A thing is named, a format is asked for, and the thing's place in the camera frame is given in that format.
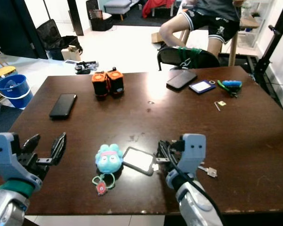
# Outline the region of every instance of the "human leg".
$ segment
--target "human leg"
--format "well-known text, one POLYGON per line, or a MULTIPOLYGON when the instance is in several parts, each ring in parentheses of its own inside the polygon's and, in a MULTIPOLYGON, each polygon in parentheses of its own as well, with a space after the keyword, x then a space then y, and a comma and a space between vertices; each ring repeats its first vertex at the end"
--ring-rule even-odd
POLYGON ((218 54, 221 51, 222 44, 223 43, 219 39, 210 38, 210 39, 208 39, 207 51, 212 53, 213 55, 215 55, 216 58, 217 58, 218 54))
POLYGON ((161 25, 159 33, 168 46, 185 46, 184 42, 173 33, 189 29, 189 22, 182 14, 178 14, 161 25))
POLYGON ((226 44, 239 30, 239 22, 210 17, 207 51, 218 57, 222 44, 226 44))
POLYGON ((185 43, 175 37, 173 33, 185 30, 193 31, 206 24, 207 20, 203 15, 188 10, 162 24, 159 33, 168 46, 185 46, 185 43))

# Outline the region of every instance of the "black smartphone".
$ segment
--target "black smartphone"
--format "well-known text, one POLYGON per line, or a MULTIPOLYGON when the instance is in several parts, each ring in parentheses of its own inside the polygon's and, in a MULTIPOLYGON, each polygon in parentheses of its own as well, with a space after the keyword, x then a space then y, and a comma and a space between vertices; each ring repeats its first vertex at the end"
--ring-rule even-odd
POLYGON ((70 114, 76 97, 77 96, 74 93, 61 94, 53 106, 49 116, 53 119, 66 119, 70 114))
POLYGON ((197 78, 197 75, 193 72, 184 70, 179 75, 166 82, 166 86, 171 89, 181 90, 186 84, 197 78))

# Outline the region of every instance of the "cardboard box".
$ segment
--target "cardboard box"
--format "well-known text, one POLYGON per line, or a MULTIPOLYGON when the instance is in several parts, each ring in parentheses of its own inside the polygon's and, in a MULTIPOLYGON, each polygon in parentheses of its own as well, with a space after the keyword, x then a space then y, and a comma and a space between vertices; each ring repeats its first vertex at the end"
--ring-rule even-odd
POLYGON ((158 32, 152 34, 152 43, 158 43, 158 42, 162 42, 162 41, 163 41, 163 39, 158 32))
POLYGON ((81 56, 77 48, 68 47, 61 50, 64 60, 80 61, 81 56))

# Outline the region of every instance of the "red cloth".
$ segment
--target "red cloth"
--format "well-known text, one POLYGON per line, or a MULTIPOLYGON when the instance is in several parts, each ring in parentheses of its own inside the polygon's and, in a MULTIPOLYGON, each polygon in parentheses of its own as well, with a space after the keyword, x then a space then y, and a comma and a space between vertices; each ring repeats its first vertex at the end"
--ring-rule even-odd
POLYGON ((143 7, 142 17, 147 18, 147 15, 151 13, 151 9, 159 6, 166 5, 167 8, 174 3, 175 0, 148 0, 143 7))

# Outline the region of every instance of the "cable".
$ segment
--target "cable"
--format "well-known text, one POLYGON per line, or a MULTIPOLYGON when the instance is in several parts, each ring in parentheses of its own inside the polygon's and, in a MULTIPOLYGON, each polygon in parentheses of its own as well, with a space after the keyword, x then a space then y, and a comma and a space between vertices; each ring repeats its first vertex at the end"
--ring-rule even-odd
POLYGON ((237 9, 237 7, 234 6, 235 14, 236 14, 237 18, 239 18, 239 20, 240 20, 240 19, 241 19, 241 16, 240 16, 240 14, 237 12, 236 9, 237 9))
POLYGON ((266 84, 274 84, 274 85, 279 85, 279 86, 283 86, 283 84, 278 84, 278 83, 272 83, 272 82, 266 82, 266 84))
POLYGON ((190 177, 188 177, 185 173, 183 173, 182 170, 180 170, 178 168, 178 166, 173 162, 173 159, 171 158, 172 156, 170 154, 170 145, 168 145, 167 154, 168 154, 168 157, 169 157, 169 160, 170 160, 172 166, 175 168, 175 170, 178 172, 178 174, 181 177, 183 177, 187 182, 189 182, 195 189, 197 189, 202 195, 204 195, 205 198, 207 198, 211 202, 211 204, 215 208, 217 215, 220 218, 223 226, 226 226, 225 220, 224 220, 220 210, 218 209, 216 203, 213 201, 213 199, 205 191, 203 191, 198 185, 196 185, 190 177))

